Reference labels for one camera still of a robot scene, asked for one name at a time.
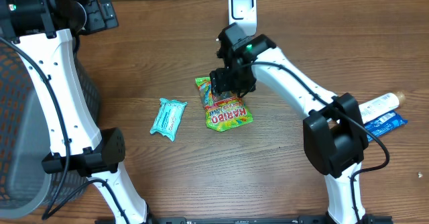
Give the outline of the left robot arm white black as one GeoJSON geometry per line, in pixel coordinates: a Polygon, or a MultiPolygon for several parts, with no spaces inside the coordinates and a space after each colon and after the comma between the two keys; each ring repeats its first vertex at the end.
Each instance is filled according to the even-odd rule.
{"type": "Polygon", "coordinates": [[[65,204],[60,197],[70,171],[102,194],[115,223],[151,223],[147,203],[125,169],[121,130],[97,127],[90,83],[78,72],[80,37],[119,25],[111,0],[1,0],[1,41],[22,59],[48,126],[50,153],[42,160],[60,181],[43,214],[65,204]]]}

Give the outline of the Haribo gummy candy bag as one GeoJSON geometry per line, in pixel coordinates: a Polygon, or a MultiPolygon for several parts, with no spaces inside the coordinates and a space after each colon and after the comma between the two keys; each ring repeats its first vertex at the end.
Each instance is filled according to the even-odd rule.
{"type": "Polygon", "coordinates": [[[208,76],[195,79],[205,110],[206,126],[218,132],[253,122],[253,116],[244,102],[231,92],[212,93],[208,76]]]}

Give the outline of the white tube with gold cap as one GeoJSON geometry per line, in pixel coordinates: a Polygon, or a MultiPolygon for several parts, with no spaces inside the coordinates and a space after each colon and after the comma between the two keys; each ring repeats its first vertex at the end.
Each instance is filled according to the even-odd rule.
{"type": "Polygon", "coordinates": [[[363,123],[366,124],[379,116],[401,107],[405,101],[405,94],[401,91],[397,91],[386,93],[380,97],[361,103],[359,105],[359,110],[363,123]]]}

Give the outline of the teal wet wipes pack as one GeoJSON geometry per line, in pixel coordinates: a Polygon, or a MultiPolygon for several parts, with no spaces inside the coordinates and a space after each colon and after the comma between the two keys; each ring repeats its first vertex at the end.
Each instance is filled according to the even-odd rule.
{"type": "Polygon", "coordinates": [[[160,109],[149,132],[160,133],[173,142],[187,104],[187,102],[160,98],[160,109]]]}

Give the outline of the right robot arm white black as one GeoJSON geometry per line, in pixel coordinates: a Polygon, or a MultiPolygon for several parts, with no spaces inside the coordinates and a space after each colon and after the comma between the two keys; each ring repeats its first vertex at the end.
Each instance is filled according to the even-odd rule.
{"type": "Polygon", "coordinates": [[[263,34],[252,38],[233,23],[217,40],[217,56],[223,59],[224,67],[210,73],[212,93],[230,92],[241,98],[262,83],[284,99],[302,119],[306,157],[324,175],[328,220],[362,223],[365,209],[358,172],[369,143],[356,99],[320,87],[263,34]]]}

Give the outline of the blue snack wrapper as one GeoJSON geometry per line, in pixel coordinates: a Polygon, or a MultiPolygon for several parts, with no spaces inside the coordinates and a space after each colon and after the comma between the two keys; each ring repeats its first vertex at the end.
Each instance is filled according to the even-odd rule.
{"type": "Polygon", "coordinates": [[[375,137],[380,137],[393,131],[394,129],[406,125],[407,123],[408,120],[404,119],[396,111],[390,111],[366,123],[365,129],[375,137]]]}

